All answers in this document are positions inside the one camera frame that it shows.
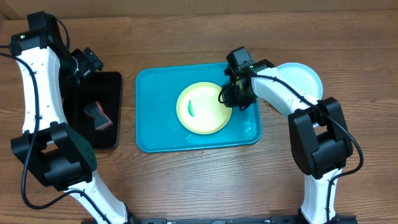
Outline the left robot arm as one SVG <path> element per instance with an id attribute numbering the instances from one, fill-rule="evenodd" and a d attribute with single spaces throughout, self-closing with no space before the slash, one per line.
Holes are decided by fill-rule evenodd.
<path id="1" fill-rule="evenodd" d="M 80 89 L 102 61 L 91 49 L 69 51 L 67 41 L 45 30 L 13 35 L 10 52 L 24 89 L 22 136 L 11 141 L 23 175 L 32 174 L 61 198 L 75 198 L 96 223 L 134 223 L 99 177 L 92 145 L 73 127 Z"/>

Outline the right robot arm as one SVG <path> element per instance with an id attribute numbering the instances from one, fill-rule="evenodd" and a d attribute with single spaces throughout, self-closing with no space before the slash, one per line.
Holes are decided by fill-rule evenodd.
<path id="1" fill-rule="evenodd" d="M 288 120 L 292 156 L 304 174 L 304 199 L 298 215 L 283 217 L 286 223 L 356 223 L 335 211 L 338 178 L 344 176 L 346 160 L 353 153 L 340 103 L 322 98 L 320 77 L 296 62 L 275 66 L 264 59 L 227 60 L 219 101 L 243 110 L 256 98 L 270 103 Z"/>

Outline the yellow-green plate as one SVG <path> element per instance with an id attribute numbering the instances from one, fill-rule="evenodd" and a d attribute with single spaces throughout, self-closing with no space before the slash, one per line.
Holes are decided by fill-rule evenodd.
<path id="1" fill-rule="evenodd" d="M 211 82 L 194 83 L 184 89 L 177 100 L 178 120 L 196 134 L 221 130 L 232 115 L 232 108 L 218 101 L 221 87 Z"/>

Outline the light blue plate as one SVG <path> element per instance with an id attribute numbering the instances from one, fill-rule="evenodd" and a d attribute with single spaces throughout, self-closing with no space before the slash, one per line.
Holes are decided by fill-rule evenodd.
<path id="1" fill-rule="evenodd" d="M 277 66 L 279 73 L 302 92 L 322 98 L 323 84 L 318 74 L 310 67 L 297 62 Z"/>

